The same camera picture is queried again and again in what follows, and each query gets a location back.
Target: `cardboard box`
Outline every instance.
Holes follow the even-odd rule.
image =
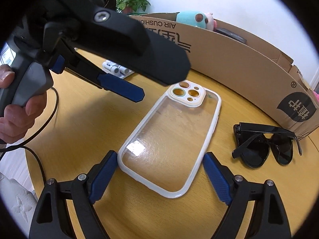
[[[247,40],[175,22],[177,13],[131,16],[185,49],[192,68],[239,93],[299,139],[319,127],[319,104],[293,60],[268,42],[218,21]]]

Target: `transparent back panel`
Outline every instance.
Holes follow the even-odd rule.
[[[217,101],[209,91],[197,108],[165,97],[124,149],[124,165],[167,191],[180,190],[204,144]]]

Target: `clear phone case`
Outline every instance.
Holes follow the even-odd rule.
[[[120,168],[167,198],[190,187],[214,132],[220,96],[198,84],[172,85],[118,153]]]

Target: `white phone case frame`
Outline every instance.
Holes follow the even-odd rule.
[[[127,138],[127,140],[125,141],[125,143],[121,146],[119,152],[118,152],[118,155],[117,155],[117,162],[118,162],[118,165],[120,167],[120,169],[127,173],[129,176],[131,176],[133,179],[135,179],[136,181],[139,181],[140,183],[144,184],[145,186],[147,186],[149,189],[159,193],[160,195],[166,197],[166,198],[169,198],[169,199],[174,199],[174,198],[178,198],[182,195],[184,195],[192,181],[194,180],[195,178],[195,175],[200,167],[200,164],[203,160],[203,157],[204,157],[204,154],[206,153],[207,151],[207,148],[208,148],[208,145],[209,145],[209,142],[212,138],[212,135],[215,131],[215,127],[216,127],[216,124],[217,124],[217,120],[218,120],[218,116],[219,116],[219,113],[220,113],[220,109],[221,109],[221,97],[214,91],[211,91],[207,88],[204,88],[206,91],[208,92],[211,92],[213,94],[216,95],[216,97],[218,98],[218,101],[217,101],[217,105],[216,105],[216,110],[214,112],[214,116],[213,116],[213,119],[212,119],[212,122],[211,122],[211,125],[208,129],[208,132],[207,132],[207,136],[205,138],[205,141],[203,143],[203,146],[200,150],[200,153],[196,159],[196,162],[195,162],[195,165],[193,166],[192,168],[192,171],[191,173],[189,174],[184,186],[178,190],[178,191],[167,191],[163,188],[161,188],[160,186],[150,182],[149,180],[147,180],[146,178],[142,177],[141,175],[137,174],[136,172],[132,171],[130,168],[128,168],[126,165],[124,165],[123,161],[122,161],[122,155],[123,155],[123,152],[125,150],[125,148],[128,146],[128,144],[131,142],[131,140],[137,135],[137,133],[142,130],[142,128],[147,124],[148,120],[150,120],[152,118],[152,116],[154,115],[154,113],[157,111],[157,109],[161,106],[162,102],[164,101],[164,98],[165,97],[168,97],[170,99],[172,99],[170,96],[169,96],[169,90],[168,89],[159,99],[158,101],[154,104],[154,106],[150,109],[150,111],[145,115],[145,117],[142,119],[142,121],[138,124],[138,126],[134,129],[134,131],[132,132],[132,134]]]

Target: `black sunglasses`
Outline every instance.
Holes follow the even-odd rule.
[[[292,160],[292,141],[296,140],[299,154],[302,155],[299,141],[294,132],[284,128],[243,123],[234,125],[234,134],[237,148],[232,152],[232,157],[240,156],[242,161],[252,168],[258,168],[264,164],[269,148],[278,164],[287,165]],[[273,134],[271,138],[266,138],[264,134]]]

